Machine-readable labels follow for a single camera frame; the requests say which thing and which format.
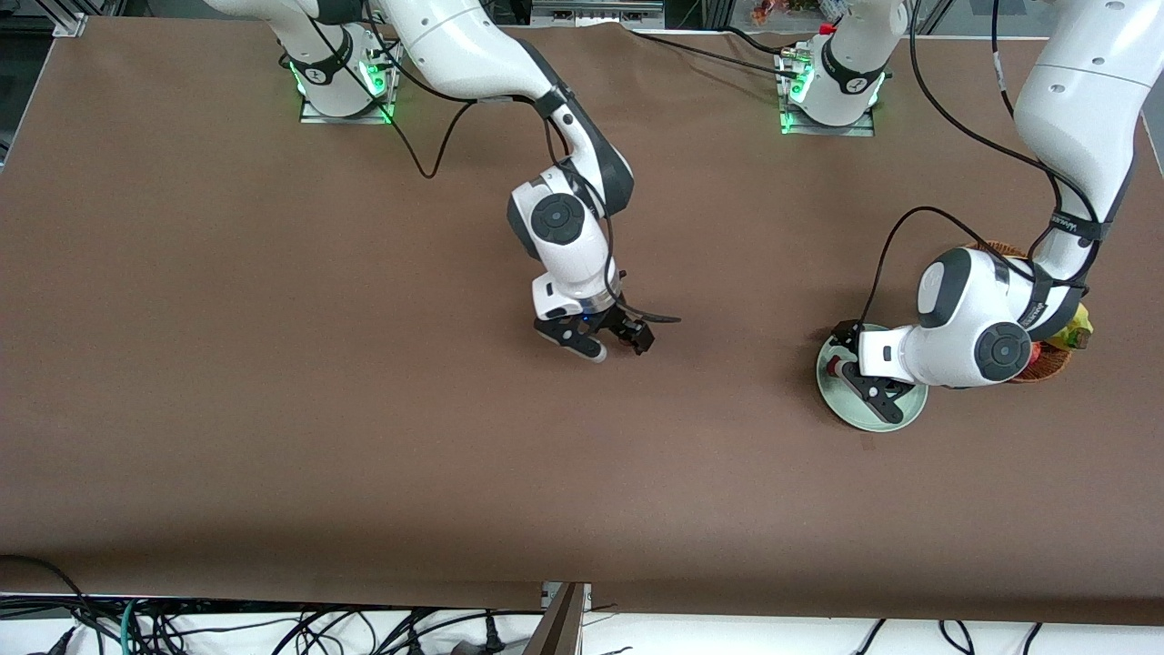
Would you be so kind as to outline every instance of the plug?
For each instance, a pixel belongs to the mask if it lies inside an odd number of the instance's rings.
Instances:
[[[485,614],[485,653],[496,655],[505,650],[505,642],[497,634],[497,621],[492,614]]]
[[[425,655],[425,649],[420,647],[420,638],[417,636],[416,626],[409,626],[409,655]]]

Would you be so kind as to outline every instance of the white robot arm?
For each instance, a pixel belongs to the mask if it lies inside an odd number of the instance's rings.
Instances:
[[[822,124],[851,124],[873,104],[909,26],[906,0],[853,0],[833,34],[808,42],[811,70],[789,99]]]
[[[1120,206],[1140,109],[1164,69],[1164,0],[1060,5],[1015,122],[1031,151],[1084,197],[1060,184],[1062,204],[1032,261],[1008,257],[1025,275],[985,251],[954,248],[922,275],[918,323],[859,332],[859,371],[849,365],[842,377],[890,423],[892,401],[871,393],[889,380],[961,389],[1022,372],[1031,342],[1051,337],[1074,315]]]
[[[304,94],[321,112],[352,115],[377,102],[377,85],[359,83],[359,73],[382,67],[389,55],[369,43],[374,35],[356,22],[365,10],[362,0],[206,1],[265,20],[291,55]],[[510,226],[546,266],[532,284],[538,333],[595,363],[606,357],[595,339],[599,330],[646,353],[654,336],[641,316],[625,309],[620,273],[598,223],[626,207],[634,177],[570,88],[532,45],[501,31],[480,0],[369,1],[435,90],[463,99],[524,99],[568,141],[569,156],[521,184],[509,201]],[[338,74],[343,66],[355,74]]]
[[[594,339],[601,329],[637,354],[650,349],[647,323],[617,301],[618,269],[598,225],[626,207],[634,176],[569,86],[533,45],[499,30],[478,0],[376,1],[434,88],[468,99],[525,98],[569,143],[568,157],[518,186],[509,201],[510,226],[546,266],[532,284],[538,333],[592,362],[606,356]]]
[[[227,15],[265,21],[290,57],[299,92],[325,115],[362,114],[388,92],[388,60],[374,35],[355,22],[359,0],[204,1]],[[355,74],[343,72],[345,66]]]

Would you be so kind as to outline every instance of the table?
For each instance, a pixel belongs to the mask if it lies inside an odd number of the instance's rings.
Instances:
[[[944,123],[904,48],[876,136],[822,138],[780,134],[764,73],[617,26],[521,35],[634,169],[627,297],[684,318],[645,357],[594,366],[531,329],[541,269],[504,220],[547,163],[527,107],[474,107],[425,181],[388,128],[298,124],[262,24],[56,42],[0,176],[0,550],[107,593],[527,607],[585,579],[622,611],[1164,619],[1143,133],[1091,349],[871,437],[812,362],[889,226],[937,204],[1024,244],[1042,175]],[[1013,86],[1038,48],[1005,44]],[[1021,147],[987,43],[920,57]],[[432,156],[455,109],[406,86],[396,115]],[[911,220],[874,320],[910,321],[918,272],[966,240]]]

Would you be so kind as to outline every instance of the red fruit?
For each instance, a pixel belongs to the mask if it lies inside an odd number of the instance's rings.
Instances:
[[[1030,344],[1030,359],[1027,361],[1027,366],[1035,364],[1035,361],[1043,355],[1043,344],[1039,342],[1034,342]]]

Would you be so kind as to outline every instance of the white floor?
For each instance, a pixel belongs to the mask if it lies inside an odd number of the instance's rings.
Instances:
[[[367,614],[381,638],[404,617],[404,612]],[[421,624],[431,625],[456,612],[442,612]],[[271,653],[293,625],[297,614],[229,614],[183,618],[182,629],[243,626],[285,618],[285,622],[230,632],[203,633],[186,638],[190,655],[243,655]],[[326,625],[324,619],[315,625]],[[523,640],[537,626],[537,617],[502,617],[498,633],[511,645],[506,655],[520,653]],[[873,625],[868,619],[792,619],[748,617],[689,617],[663,614],[589,614],[583,629],[582,655],[608,655],[631,647],[629,655],[853,655]],[[0,653],[24,655],[43,653],[73,625],[71,619],[17,619],[0,621]],[[1030,624],[970,622],[975,655],[1021,655]],[[960,639],[952,624],[950,628]],[[332,632],[348,655],[368,653],[371,634],[356,618],[339,624]],[[427,655],[443,655],[461,640],[484,641],[482,620],[467,621],[423,640]],[[106,649],[115,654],[119,645],[106,639]],[[332,655],[338,653],[331,646]],[[80,628],[70,643],[69,655],[98,655],[93,631]],[[293,643],[283,650],[294,653]],[[320,649],[314,653],[322,655]],[[1159,655],[1164,653],[1164,628],[1119,626],[1044,626],[1031,645],[1030,655]],[[958,655],[938,632],[937,621],[890,620],[878,634],[868,655]]]

